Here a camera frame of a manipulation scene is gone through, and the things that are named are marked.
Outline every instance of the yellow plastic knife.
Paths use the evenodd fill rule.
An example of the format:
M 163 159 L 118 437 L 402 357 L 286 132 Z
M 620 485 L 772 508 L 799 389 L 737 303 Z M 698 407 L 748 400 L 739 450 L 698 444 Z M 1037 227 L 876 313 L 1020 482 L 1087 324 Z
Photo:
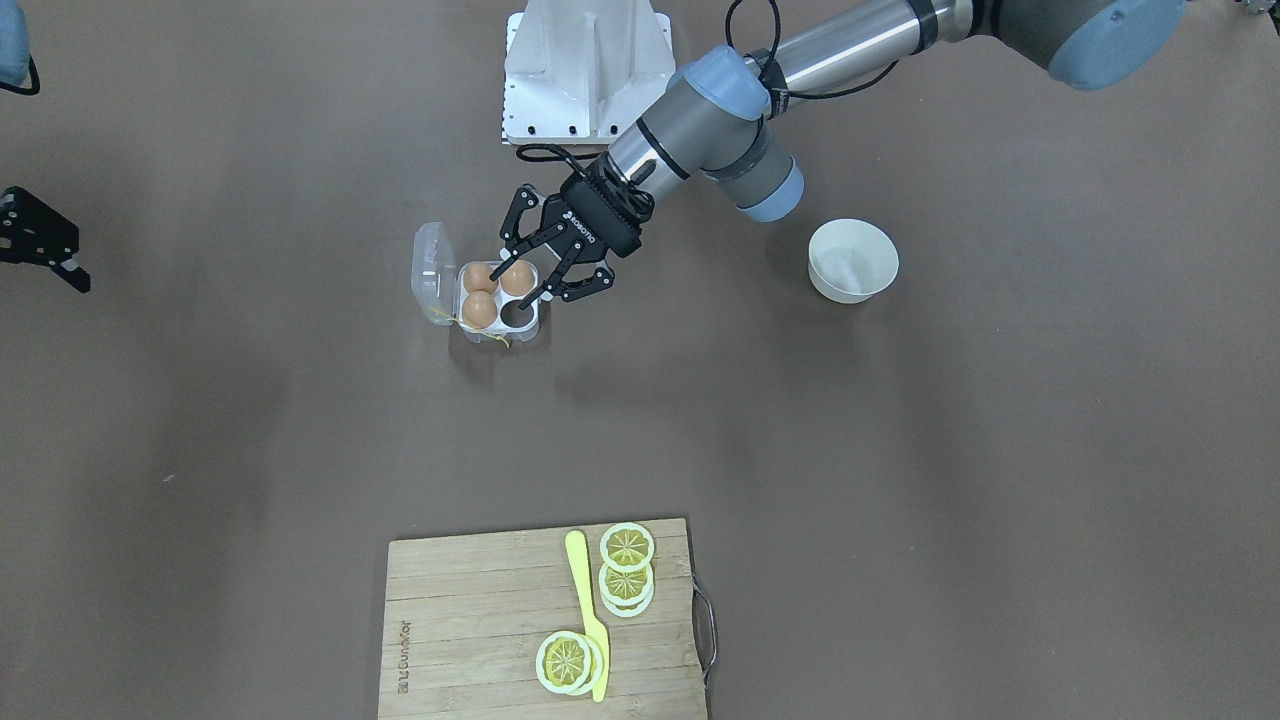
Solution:
M 604 656 L 604 670 L 600 682 L 591 688 L 591 700 L 604 701 L 604 688 L 609 684 L 609 629 L 595 616 L 595 603 L 591 601 L 591 560 L 586 553 L 586 536 L 582 530 L 572 530 L 564 536 L 564 552 L 568 566 L 573 571 L 573 587 L 577 588 L 577 603 L 582 606 L 582 629 L 586 637 L 600 646 Z

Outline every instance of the cutting board handle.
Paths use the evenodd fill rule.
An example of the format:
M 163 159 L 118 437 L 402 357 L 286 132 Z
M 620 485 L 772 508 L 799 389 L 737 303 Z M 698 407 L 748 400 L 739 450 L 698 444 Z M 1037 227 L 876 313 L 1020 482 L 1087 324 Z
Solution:
M 701 615 L 698 614 L 698 601 L 701 601 Z M 707 639 L 709 652 L 703 651 L 703 638 Z M 716 669 L 716 662 L 719 660 L 719 633 L 716 630 L 716 609 L 712 606 L 712 598 L 707 596 L 696 574 L 694 575 L 694 646 L 698 648 L 698 664 L 703 666 L 703 688 L 709 691 L 712 689 L 712 670 Z

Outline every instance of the brown egg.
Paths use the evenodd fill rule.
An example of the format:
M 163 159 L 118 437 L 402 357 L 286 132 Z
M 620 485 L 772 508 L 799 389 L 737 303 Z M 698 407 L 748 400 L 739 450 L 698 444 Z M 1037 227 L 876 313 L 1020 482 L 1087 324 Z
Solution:
M 472 292 L 462 304 L 462 322 L 474 329 L 483 331 L 497 319 L 498 302 L 488 292 Z
M 534 290 L 534 266 L 525 260 L 517 260 L 498 279 L 502 282 L 502 290 L 507 291 L 508 295 L 524 297 Z
M 493 292 L 498 283 L 489 279 L 493 268 L 488 263 L 468 263 L 462 268 L 462 290 L 467 292 Z

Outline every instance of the clear plastic egg carton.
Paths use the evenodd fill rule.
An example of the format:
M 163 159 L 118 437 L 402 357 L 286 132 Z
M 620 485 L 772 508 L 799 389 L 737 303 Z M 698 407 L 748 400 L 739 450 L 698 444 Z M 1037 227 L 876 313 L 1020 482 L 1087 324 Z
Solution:
M 477 263 L 480 263 L 481 265 L 489 265 L 490 272 L 493 272 L 494 268 L 502 264 L 498 260 L 492 260 L 492 261 L 477 260 Z M 529 264 L 529 266 L 534 272 L 534 287 L 538 287 L 541 282 L 541 278 L 538 275 L 538 268 L 534 266 L 532 264 Z M 466 286 L 462 282 L 462 274 L 466 272 L 466 269 L 467 269 L 466 265 L 458 268 L 458 283 L 457 283 L 458 290 L 457 290 L 456 306 L 458 307 L 457 316 L 460 319 L 462 318 L 462 304 L 466 302 L 467 295 L 470 295 L 466 290 Z M 486 340 L 495 340 L 489 336 L 502 336 L 512 342 L 529 342 L 534 340 L 534 336 L 538 334 L 538 322 L 541 319 L 538 313 L 538 305 L 540 302 L 535 301 L 527 309 L 521 310 L 520 301 L 524 300 L 524 296 L 511 295 L 509 292 L 503 290 L 500 282 L 498 283 L 498 290 L 495 290 L 493 293 L 493 299 L 494 302 L 497 302 L 498 305 L 498 319 L 494 320 L 492 325 L 489 325 L 488 328 L 480 328 L 481 332 L 476 332 L 475 328 L 466 324 L 465 322 L 458 323 L 458 327 L 461 327 L 462 332 L 467 336 L 467 340 L 470 340 L 471 342 L 484 342 Z
M 470 263 L 460 265 L 456 258 L 457 254 L 443 223 L 426 223 L 419 228 L 413 238 L 411 287 L 426 319 L 438 325 L 458 323 L 466 338 L 477 343 L 497 340 L 489 336 L 503 337 L 511 342 L 532 340 L 541 322 L 539 310 L 541 302 L 534 302 L 527 310 L 520 310 L 521 299 L 503 291 L 502 283 L 498 283 L 493 293 L 498 306 L 498 318 L 493 324 L 481 332 L 461 322 L 462 304 L 468 295 L 462 283 L 462 274 Z M 497 260 L 481 263 L 490 268 L 499 265 Z M 538 287 L 541 282 L 538 266 L 530 264 L 530 268 L 534 274 L 534 287 Z

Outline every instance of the wooden cutting board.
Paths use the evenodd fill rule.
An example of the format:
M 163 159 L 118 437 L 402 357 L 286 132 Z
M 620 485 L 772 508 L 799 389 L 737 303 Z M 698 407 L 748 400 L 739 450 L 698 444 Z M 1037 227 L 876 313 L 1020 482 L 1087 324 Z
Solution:
M 653 603 L 621 619 L 593 593 L 612 647 L 600 703 L 543 689 L 534 656 L 550 633 L 582 632 L 564 534 L 586 533 L 594 588 L 609 525 L 390 543 L 379 720 L 707 720 L 687 527 L 643 524 L 657 546 Z

